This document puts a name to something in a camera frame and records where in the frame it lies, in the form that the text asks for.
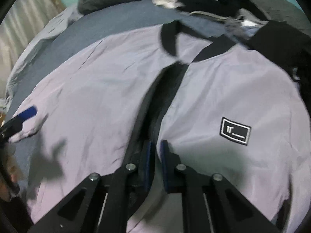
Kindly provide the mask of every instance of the bed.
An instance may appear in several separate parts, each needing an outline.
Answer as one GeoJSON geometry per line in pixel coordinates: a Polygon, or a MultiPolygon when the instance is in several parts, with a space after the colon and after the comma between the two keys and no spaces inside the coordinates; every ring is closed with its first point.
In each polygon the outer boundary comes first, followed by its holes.
{"type": "MultiPolygon", "coordinates": [[[[311,24],[302,12],[297,11],[298,9],[294,5],[288,5],[286,10],[284,4],[287,3],[284,0],[277,0],[278,4],[276,0],[271,0],[275,7],[267,5],[267,0],[264,1],[265,4],[261,3],[262,7],[267,10],[272,18],[274,17],[273,19],[287,21],[292,26],[311,35],[311,24]]],[[[219,22],[157,7],[152,3],[152,0],[114,0],[105,6],[106,8],[101,10],[93,9],[94,12],[89,11],[83,17],[76,16],[68,24],[68,27],[62,30],[62,33],[57,34],[56,37],[47,38],[27,66],[23,67],[18,75],[15,74],[17,83],[14,84],[14,95],[12,95],[6,120],[13,117],[20,104],[46,75],[83,48],[108,35],[181,20],[183,24],[190,26],[206,37],[226,34],[238,42],[236,38],[226,32],[225,26],[219,22]]],[[[42,160],[45,160],[40,153],[42,147],[40,133],[27,137],[15,145],[17,162],[26,176],[26,179],[20,183],[23,190],[22,195],[24,197],[27,195],[27,198],[34,198],[34,191],[39,187],[40,180],[45,178],[53,181],[62,176],[62,169],[57,160],[44,161],[53,171],[47,172],[40,168],[42,160]]]]}

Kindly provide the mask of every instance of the black collar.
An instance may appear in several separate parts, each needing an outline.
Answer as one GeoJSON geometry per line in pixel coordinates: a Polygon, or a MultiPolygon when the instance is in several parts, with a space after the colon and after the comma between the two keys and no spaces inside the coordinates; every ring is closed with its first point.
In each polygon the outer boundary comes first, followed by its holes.
{"type": "Polygon", "coordinates": [[[209,46],[205,47],[194,58],[193,62],[206,60],[220,55],[235,45],[235,43],[225,35],[221,35],[220,37],[205,37],[190,27],[183,25],[180,21],[172,21],[170,23],[163,24],[161,29],[161,42],[163,48],[174,57],[176,57],[176,37],[177,34],[181,32],[213,42],[209,46]]]}

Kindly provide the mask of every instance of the silver bolt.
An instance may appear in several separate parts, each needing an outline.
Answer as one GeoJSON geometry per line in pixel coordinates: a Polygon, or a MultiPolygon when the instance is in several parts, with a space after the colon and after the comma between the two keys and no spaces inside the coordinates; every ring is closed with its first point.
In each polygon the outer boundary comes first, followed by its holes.
{"type": "Polygon", "coordinates": [[[129,163],[125,166],[125,168],[129,171],[134,171],[136,169],[136,166],[133,163],[129,163]]]}
{"type": "Polygon", "coordinates": [[[177,169],[178,171],[185,171],[186,168],[187,168],[187,167],[186,167],[186,165],[184,165],[184,164],[178,164],[178,165],[176,166],[176,169],[177,169]]]}
{"type": "Polygon", "coordinates": [[[99,174],[98,174],[98,173],[93,172],[93,173],[91,173],[91,174],[89,175],[89,179],[90,179],[91,181],[97,180],[98,178],[99,178],[99,174]]]}
{"type": "Polygon", "coordinates": [[[215,173],[213,179],[216,181],[222,181],[222,175],[220,173],[215,173]]]}

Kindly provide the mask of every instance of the logo patch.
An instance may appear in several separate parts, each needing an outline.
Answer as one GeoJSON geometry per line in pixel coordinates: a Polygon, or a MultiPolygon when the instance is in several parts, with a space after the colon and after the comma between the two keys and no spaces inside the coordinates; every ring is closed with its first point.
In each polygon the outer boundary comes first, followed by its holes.
{"type": "Polygon", "coordinates": [[[250,126],[241,123],[236,123],[224,117],[221,120],[219,134],[222,137],[225,137],[226,139],[229,139],[233,142],[247,145],[250,132],[251,132],[250,126]]]}

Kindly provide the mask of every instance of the black garment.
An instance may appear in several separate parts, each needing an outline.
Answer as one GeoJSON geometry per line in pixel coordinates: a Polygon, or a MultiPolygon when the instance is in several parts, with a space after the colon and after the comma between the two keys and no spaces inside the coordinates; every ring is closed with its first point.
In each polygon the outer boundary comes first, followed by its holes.
{"type": "Polygon", "coordinates": [[[205,11],[222,17],[234,17],[239,9],[244,8],[250,11],[260,20],[268,20],[264,13],[256,7],[250,0],[178,0],[184,7],[178,9],[182,11],[205,11]]]}
{"type": "Polygon", "coordinates": [[[19,197],[10,202],[0,199],[0,232],[26,233],[33,225],[26,206],[19,197]]]}
{"type": "Polygon", "coordinates": [[[270,21],[246,42],[267,59],[284,69],[295,80],[297,69],[300,94],[311,114],[311,39],[296,28],[282,22],[270,21]]]}

